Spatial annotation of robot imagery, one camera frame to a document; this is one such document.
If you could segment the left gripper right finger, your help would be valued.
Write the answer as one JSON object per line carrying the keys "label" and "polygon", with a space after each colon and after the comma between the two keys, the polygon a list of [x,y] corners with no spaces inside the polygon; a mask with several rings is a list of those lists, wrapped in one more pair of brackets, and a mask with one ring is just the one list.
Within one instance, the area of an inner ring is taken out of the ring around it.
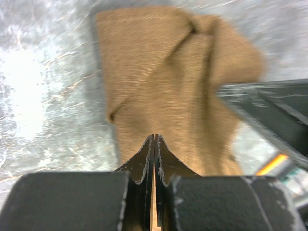
{"label": "left gripper right finger", "polygon": [[164,231],[303,231],[288,189],[269,176],[202,177],[154,143],[156,210]]}

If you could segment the brown cloth napkin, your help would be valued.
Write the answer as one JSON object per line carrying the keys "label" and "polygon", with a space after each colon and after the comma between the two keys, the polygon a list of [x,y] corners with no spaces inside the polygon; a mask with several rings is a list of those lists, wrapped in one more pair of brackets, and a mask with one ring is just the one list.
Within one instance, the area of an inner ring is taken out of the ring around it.
{"label": "brown cloth napkin", "polygon": [[167,6],[103,11],[96,23],[121,163],[157,133],[196,173],[241,175],[231,150],[239,120],[216,91],[258,80],[264,65],[254,45],[218,16]]}

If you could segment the orange plastic fork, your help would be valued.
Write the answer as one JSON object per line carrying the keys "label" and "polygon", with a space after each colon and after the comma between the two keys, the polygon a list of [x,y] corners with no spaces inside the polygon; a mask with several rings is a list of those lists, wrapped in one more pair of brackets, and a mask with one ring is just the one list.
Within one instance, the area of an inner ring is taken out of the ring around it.
{"label": "orange plastic fork", "polygon": [[281,163],[283,163],[286,159],[288,159],[288,156],[280,153],[276,155],[273,159],[271,159],[267,164],[265,164],[257,173],[257,176],[262,176],[268,174],[270,171],[272,171],[274,168],[279,166]]}

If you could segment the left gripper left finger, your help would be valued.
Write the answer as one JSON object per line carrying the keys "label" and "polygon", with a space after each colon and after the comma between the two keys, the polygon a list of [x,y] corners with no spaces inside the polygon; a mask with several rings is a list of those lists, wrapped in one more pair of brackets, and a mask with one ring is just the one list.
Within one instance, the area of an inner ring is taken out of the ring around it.
{"label": "left gripper left finger", "polygon": [[0,213],[3,231],[149,231],[154,137],[112,172],[22,176]]}

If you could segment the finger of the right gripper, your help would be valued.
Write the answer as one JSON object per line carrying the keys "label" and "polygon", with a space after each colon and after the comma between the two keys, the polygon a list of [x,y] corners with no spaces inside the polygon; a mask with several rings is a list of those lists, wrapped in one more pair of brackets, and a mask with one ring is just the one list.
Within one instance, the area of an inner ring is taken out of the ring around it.
{"label": "finger of the right gripper", "polygon": [[307,79],[226,84],[217,96],[296,165],[307,166]]}

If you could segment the spoon with green handle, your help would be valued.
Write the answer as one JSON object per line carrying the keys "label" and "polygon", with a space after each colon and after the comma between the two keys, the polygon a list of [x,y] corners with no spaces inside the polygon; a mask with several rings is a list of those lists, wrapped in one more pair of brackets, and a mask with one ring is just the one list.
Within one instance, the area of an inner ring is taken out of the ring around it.
{"label": "spoon with green handle", "polygon": [[308,203],[308,172],[295,167],[286,176],[281,178],[283,184],[289,189],[297,207]]}

